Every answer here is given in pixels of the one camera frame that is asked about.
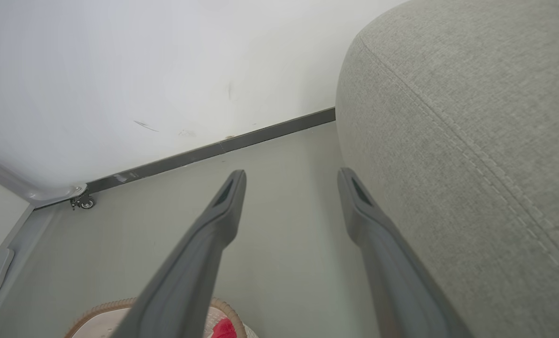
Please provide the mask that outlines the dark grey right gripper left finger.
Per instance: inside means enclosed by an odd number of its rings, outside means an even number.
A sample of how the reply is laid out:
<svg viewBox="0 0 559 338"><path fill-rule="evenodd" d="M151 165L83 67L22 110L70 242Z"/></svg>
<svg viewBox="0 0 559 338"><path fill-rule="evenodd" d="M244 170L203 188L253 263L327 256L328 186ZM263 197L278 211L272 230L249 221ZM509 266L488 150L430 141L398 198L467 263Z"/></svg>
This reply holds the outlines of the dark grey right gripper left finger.
<svg viewBox="0 0 559 338"><path fill-rule="evenodd" d="M168 255L114 338L201 338L222 253L235 239L246 173L235 170Z"/></svg>

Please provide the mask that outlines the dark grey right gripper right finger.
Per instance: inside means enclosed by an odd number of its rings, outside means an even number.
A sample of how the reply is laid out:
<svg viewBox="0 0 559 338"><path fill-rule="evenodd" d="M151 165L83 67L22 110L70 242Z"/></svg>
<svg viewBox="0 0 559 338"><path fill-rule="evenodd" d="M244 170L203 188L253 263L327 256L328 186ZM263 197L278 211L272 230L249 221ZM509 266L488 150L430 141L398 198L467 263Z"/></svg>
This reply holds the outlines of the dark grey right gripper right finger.
<svg viewBox="0 0 559 338"><path fill-rule="evenodd" d="M382 338L470 338L472 332L356 173L337 174L342 214L358 246Z"/></svg>

